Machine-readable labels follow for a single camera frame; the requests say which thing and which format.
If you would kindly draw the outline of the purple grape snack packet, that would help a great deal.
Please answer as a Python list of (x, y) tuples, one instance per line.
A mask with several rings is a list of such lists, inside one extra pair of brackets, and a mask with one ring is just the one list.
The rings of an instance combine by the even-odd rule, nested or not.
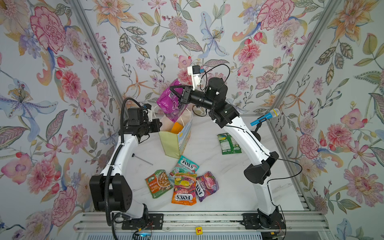
[(159, 108), (164, 112), (165, 116), (175, 123), (187, 108), (186, 104), (179, 103), (179, 98), (171, 91), (173, 86), (181, 86), (178, 79), (174, 80), (167, 87), (157, 100)]

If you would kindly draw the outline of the landscape print paper bag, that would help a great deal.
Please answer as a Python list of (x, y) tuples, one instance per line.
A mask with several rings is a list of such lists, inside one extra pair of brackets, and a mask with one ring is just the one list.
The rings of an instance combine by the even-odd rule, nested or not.
[(160, 128), (159, 137), (165, 155), (179, 159), (184, 153), (191, 136), (193, 114), (189, 109), (185, 109), (176, 121), (184, 126), (183, 130), (178, 135), (170, 132), (174, 123), (165, 115), (160, 115), (160, 121), (162, 122), (162, 126)]

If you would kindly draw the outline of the yellow mango snack packet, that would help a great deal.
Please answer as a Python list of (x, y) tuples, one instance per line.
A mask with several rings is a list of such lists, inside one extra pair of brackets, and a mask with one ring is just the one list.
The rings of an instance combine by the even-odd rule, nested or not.
[(182, 130), (183, 130), (184, 126), (179, 124), (178, 122), (174, 123), (172, 129), (171, 129), (171, 133), (172, 134), (176, 134), (178, 135)]

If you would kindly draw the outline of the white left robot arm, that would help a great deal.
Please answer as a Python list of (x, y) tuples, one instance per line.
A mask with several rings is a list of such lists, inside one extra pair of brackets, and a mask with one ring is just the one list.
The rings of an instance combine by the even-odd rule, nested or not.
[(140, 230), (149, 225), (149, 211), (145, 204), (134, 200), (124, 173), (142, 137), (158, 133), (162, 126), (159, 119), (152, 119), (149, 104), (141, 105), (133, 98), (125, 98), (122, 107), (132, 101), (137, 106), (127, 110), (128, 116), (120, 116), (120, 133), (117, 147), (105, 168), (89, 182), (94, 207), (106, 214), (107, 225), (113, 227), (117, 219), (123, 226)]

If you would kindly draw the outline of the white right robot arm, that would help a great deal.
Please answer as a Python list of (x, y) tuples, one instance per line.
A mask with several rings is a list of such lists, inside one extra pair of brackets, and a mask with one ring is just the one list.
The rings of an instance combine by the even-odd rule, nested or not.
[(180, 104), (194, 104), (205, 108), (211, 119), (228, 132), (248, 156), (251, 164), (244, 170), (244, 175), (254, 185), (258, 202), (257, 219), (260, 227), (270, 229), (282, 216), (273, 201), (268, 184), (271, 168), (279, 159), (278, 153), (264, 147), (246, 126), (236, 108), (226, 101), (228, 87), (223, 79), (210, 79), (203, 91), (184, 85), (171, 86), (170, 90)]

